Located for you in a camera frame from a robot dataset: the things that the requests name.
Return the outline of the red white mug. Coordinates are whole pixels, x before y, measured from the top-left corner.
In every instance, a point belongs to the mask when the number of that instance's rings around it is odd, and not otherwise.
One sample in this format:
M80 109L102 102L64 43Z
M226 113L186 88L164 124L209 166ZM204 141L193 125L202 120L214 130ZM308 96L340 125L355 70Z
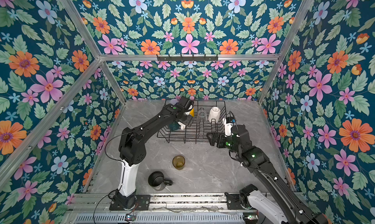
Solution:
M184 131L186 129L186 127L188 126L189 121L187 119L185 119L185 120L178 120L177 123L180 126L180 130Z

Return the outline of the yellow mug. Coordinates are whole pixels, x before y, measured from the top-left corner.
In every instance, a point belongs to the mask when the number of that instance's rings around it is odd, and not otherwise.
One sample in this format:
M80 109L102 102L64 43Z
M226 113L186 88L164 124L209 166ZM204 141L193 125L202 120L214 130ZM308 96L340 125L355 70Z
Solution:
M192 108L189 112L189 115L191 115L192 117L194 117L194 108Z

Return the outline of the dark green mug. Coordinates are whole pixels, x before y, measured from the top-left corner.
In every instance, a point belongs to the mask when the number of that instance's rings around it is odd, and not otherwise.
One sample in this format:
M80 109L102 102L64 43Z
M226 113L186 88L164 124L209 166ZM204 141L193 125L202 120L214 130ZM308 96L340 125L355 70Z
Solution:
M177 131L180 129L180 125L178 124L178 122L174 121L173 123L171 123L169 125L169 129L170 131L174 132L174 131Z

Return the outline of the clear drinking glass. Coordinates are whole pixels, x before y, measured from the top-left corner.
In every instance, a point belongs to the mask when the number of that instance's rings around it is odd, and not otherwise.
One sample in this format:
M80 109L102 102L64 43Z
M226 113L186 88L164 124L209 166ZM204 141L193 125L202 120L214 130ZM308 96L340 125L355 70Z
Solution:
M197 119L199 122L205 122L207 120L207 112L204 108L199 109L197 113Z

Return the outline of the lilac plastic cup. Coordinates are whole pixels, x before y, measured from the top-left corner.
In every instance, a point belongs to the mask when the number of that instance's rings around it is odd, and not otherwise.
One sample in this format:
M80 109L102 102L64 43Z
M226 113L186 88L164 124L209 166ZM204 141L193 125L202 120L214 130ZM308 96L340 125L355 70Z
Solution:
M171 100L170 100L170 104L171 104L171 105L175 105L175 104L177 104L178 102L179 102L178 99L171 99Z

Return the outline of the cream white mug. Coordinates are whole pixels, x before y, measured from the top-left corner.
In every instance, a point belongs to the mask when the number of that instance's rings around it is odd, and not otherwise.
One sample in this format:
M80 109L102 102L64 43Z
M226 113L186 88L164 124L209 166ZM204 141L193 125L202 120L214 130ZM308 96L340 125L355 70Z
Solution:
M219 107L212 107L210 109L210 113L209 113L209 116L208 116L208 121L210 123L215 123L215 124L218 124L220 122L220 114L221 114L221 110Z

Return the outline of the olive green glass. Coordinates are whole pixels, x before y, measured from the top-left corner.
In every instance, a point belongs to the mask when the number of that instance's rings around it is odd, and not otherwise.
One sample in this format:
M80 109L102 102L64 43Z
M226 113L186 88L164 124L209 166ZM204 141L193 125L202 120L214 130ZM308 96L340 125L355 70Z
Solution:
M185 157L182 155L177 155L172 160L172 165L177 170L182 170L185 167Z

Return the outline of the black mug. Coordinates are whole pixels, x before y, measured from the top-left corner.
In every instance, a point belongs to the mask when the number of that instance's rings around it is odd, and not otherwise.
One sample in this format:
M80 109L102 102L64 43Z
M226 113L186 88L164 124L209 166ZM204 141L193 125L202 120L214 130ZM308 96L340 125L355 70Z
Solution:
M161 191L167 186L173 185L173 181L166 179L164 173L161 171L151 173L147 179L147 182L156 191Z

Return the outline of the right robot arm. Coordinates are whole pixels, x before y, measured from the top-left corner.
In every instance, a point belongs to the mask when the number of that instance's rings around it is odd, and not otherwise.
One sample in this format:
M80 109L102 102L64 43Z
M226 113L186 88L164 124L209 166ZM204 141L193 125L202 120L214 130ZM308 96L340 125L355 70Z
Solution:
M228 134L207 133L211 146L226 148L235 153L233 160L248 169L268 189L273 197L269 200L254 185L240 191L244 207L249 206L262 213L273 224L326 224L327 218L308 208L282 180L268 156L253 145L245 125L235 125Z

